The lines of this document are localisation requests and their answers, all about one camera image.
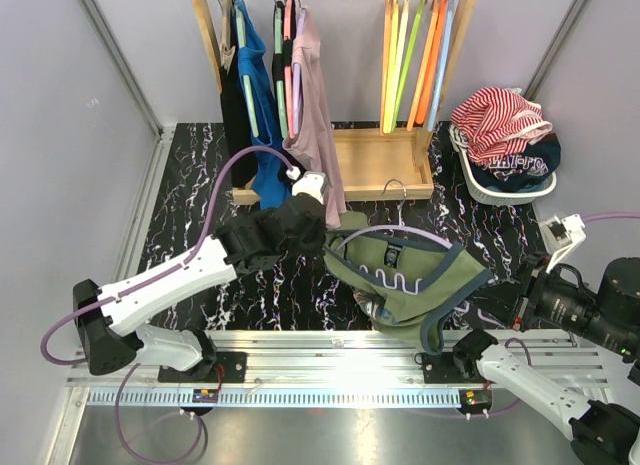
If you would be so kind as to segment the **red white striped top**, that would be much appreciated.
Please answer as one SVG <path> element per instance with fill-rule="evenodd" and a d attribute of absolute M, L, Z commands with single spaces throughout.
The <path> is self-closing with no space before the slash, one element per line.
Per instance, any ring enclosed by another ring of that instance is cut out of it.
<path fill-rule="evenodd" d="M 552 131 L 542 107 L 505 88 L 485 87 L 456 107 L 452 124 L 476 164 L 520 154 Z"/>

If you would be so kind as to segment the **yellow plastic hanger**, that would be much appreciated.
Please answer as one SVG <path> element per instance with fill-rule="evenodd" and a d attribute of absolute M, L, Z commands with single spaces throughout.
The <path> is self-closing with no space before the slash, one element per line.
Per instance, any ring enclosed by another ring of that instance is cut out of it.
<path fill-rule="evenodd" d="M 391 37 L 389 48 L 389 62 L 385 95 L 385 113 L 383 131 L 391 133 L 394 129 L 396 99 L 398 96 L 399 80 L 402 68 L 406 33 L 408 26 L 410 0 L 392 0 L 391 9 Z"/>

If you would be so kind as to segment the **black white striped tank top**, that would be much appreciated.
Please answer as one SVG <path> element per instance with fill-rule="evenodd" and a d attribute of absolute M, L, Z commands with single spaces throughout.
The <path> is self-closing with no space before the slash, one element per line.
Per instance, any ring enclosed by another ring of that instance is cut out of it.
<path fill-rule="evenodd" d="M 449 138 L 454 150 L 462 156 L 469 158 L 469 143 L 462 131 L 454 124 L 449 125 Z"/>

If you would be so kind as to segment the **orange hanger with red top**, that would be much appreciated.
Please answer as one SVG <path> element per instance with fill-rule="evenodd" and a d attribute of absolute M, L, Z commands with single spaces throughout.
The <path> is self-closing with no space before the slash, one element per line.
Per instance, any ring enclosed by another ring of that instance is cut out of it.
<path fill-rule="evenodd" d="M 385 1 L 384 37 L 382 53 L 382 80 L 380 99 L 380 134 L 385 134 L 388 79 L 390 78 L 391 41 L 394 38 L 394 18 L 396 17 L 397 0 Z"/>

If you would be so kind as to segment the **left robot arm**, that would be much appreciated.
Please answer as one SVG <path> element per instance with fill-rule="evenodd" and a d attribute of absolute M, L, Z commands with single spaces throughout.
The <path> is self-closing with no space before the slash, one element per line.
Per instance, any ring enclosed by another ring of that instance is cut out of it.
<path fill-rule="evenodd" d="M 325 241 L 325 208 L 303 193 L 277 208 L 236 216 L 193 248 L 144 273 L 99 286 L 90 279 L 72 291 L 75 320 L 89 372 L 129 365 L 165 366 L 187 380 L 209 379 L 216 347 L 204 331 L 150 324 L 154 315 L 201 291 L 267 270 L 285 254 L 318 256 Z"/>

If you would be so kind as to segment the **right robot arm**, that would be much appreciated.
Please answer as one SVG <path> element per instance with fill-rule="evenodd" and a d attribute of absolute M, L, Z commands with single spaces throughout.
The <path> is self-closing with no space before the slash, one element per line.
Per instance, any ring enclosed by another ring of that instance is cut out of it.
<path fill-rule="evenodd" d="M 629 365 L 628 378 L 639 381 L 639 260 L 610 262 L 597 291 L 590 290 L 573 266 L 533 255 L 511 283 L 493 289 L 514 331 L 547 322 L 586 341 L 576 350 L 558 348 L 540 365 L 528 351 L 509 348 L 508 340 L 473 330 L 453 347 L 453 370 L 465 382 L 495 384 L 538 412 L 570 443 L 583 464 L 636 464 L 639 416 L 605 393 L 597 348 Z"/>

